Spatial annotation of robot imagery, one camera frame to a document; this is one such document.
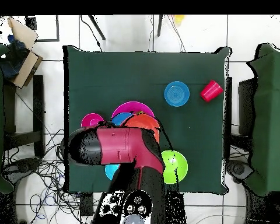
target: yellow object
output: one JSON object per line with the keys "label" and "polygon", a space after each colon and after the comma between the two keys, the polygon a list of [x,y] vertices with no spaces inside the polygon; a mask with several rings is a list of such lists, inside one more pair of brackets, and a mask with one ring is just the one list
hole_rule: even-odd
{"label": "yellow object", "polygon": [[185,15],[173,15],[173,21],[175,25],[180,25]]}

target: plastic cup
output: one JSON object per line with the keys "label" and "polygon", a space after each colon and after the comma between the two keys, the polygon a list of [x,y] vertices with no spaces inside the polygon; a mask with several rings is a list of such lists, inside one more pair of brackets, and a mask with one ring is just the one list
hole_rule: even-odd
{"label": "plastic cup", "polygon": [[176,184],[176,170],[178,182],[183,180],[188,172],[188,163],[185,157],[175,150],[163,151],[161,155],[165,163],[165,170],[163,172],[164,183]]}
{"label": "plastic cup", "polygon": [[105,173],[109,180],[113,179],[114,173],[119,168],[119,164],[108,164],[105,166]]}
{"label": "plastic cup", "polygon": [[211,80],[206,87],[201,91],[201,97],[206,101],[210,102],[213,98],[223,93],[223,89],[214,80]]}
{"label": "plastic cup", "polygon": [[146,113],[152,117],[154,117],[155,115],[153,115],[152,110],[146,105],[143,104],[141,102],[138,101],[129,101],[129,102],[125,102],[123,104],[121,104],[119,107],[116,108],[116,110],[114,111],[114,113],[112,114],[111,118],[114,118],[115,115],[117,115],[118,113],[130,113],[133,111],[133,114],[137,114],[139,112],[143,112]]}
{"label": "plastic cup", "polygon": [[95,125],[98,122],[103,121],[103,120],[104,119],[101,115],[98,115],[96,113],[89,113],[83,118],[83,120],[81,122],[81,127],[88,127],[91,125]]}

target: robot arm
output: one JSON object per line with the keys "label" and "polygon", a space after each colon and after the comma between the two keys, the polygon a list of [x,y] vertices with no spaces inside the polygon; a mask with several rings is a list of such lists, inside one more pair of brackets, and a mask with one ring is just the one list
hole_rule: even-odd
{"label": "robot arm", "polygon": [[68,159],[86,166],[121,164],[101,197],[93,224],[165,224],[165,165],[152,131],[81,128],[69,137]]}

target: black pole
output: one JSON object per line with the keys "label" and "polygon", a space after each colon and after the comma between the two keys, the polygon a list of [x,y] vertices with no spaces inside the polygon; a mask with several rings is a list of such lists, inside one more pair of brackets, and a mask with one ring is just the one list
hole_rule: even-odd
{"label": "black pole", "polygon": [[159,15],[159,25],[157,26],[157,36],[160,37],[161,35],[161,27],[162,27],[162,20],[163,20],[163,15]]}
{"label": "black pole", "polygon": [[92,15],[89,15],[89,18],[92,21],[92,24],[95,26],[96,30],[99,32],[100,36],[102,37],[103,40],[106,40],[105,36],[103,35],[102,31],[100,30],[99,26],[97,25],[95,19],[93,18]]}

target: cardboard box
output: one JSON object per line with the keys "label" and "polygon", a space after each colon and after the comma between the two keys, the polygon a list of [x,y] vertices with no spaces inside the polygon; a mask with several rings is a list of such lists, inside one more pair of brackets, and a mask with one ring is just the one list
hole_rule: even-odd
{"label": "cardboard box", "polygon": [[19,74],[14,80],[11,80],[16,86],[22,88],[23,86],[27,86],[31,81],[43,58],[31,51],[32,46],[37,39],[37,33],[35,31],[11,17],[8,19],[8,24],[12,29],[15,39],[23,42],[26,48],[30,51]]}

